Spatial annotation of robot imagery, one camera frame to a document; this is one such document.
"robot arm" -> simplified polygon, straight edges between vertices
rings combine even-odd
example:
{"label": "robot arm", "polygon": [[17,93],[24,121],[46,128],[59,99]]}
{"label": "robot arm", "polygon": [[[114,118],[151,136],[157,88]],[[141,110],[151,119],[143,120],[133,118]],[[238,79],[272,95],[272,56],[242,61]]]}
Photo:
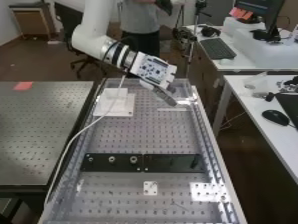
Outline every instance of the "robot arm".
{"label": "robot arm", "polygon": [[150,89],[170,106],[176,103],[170,97],[170,83],[176,67],[159,58],[133,52],[129,46],[106,36],[114,0],[86,0],[82,23],[77,26],[71,45],[81,52],[114,65],[141,78],[141,85]]}

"person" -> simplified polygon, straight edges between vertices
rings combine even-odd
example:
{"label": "person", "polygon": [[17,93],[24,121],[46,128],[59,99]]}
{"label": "person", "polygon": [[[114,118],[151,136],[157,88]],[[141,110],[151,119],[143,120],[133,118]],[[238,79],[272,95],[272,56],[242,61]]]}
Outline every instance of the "person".
{"label": "person", "polygon": [[157,6],[171,13],[170,0],[122,0],[121,30],[133,51],[159,57]]}

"black bracket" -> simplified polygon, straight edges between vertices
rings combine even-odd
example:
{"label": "black bracket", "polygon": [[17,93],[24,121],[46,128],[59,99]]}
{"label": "black bracket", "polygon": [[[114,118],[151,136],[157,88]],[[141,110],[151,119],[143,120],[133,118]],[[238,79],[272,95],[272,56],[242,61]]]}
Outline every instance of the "black bracket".
{"label": "black bracket", "polygon": [[147,173],[203,173],[199,154],[146,154],[143,171]]}
{"label": "black bracket", "polygon": [[82,172],[141,172],[142,154],[87,153],[81,164]]}
{"label": "black bracket", "polygon": [[203,173],[199,154],[85,154],[82,172]]}

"metal table surface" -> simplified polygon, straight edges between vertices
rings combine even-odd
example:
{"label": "metal table surface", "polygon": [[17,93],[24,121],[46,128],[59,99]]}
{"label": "metal table surface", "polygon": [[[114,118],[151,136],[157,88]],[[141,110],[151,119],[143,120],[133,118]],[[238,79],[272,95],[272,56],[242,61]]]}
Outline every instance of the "metal table surface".
{"label": "metal table surface", "polygon": [[[186,80],[174,87],[179,105],[170,108],[137,80],[123,82],[135,94],[134,116],[106,117],[81,135],[39,224],[246,223],[196,93]],[[94,119],[90,114],[86,125]],[[199,153],[206,172],[86,173],[85,153]],[[145,181],[158,183],[157,196],[143,195]]]}
{"label": "metal table surface", "polygon": [[43,187],[93,82],[0,83],[0,188]]}

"person's leg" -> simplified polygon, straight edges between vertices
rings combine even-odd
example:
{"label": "person's leg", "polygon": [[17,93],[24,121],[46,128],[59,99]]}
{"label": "person's leg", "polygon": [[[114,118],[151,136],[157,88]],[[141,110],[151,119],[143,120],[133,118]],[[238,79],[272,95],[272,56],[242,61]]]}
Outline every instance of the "person's leg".
{"label": "person's leg", "polygon": [[159,31],[146,35],[143,48],[146,54],[159,57]]}
{"label": "person's leg", "polygon": [[159,57],[159,31],[139,35],[139,51],[151,56]]}
{"label": "person's leg", "polygon": [[159,57],[159,31],[149,34],[134,34],[122,31],[122,41],[133,51],[141,51],[145,54]]}

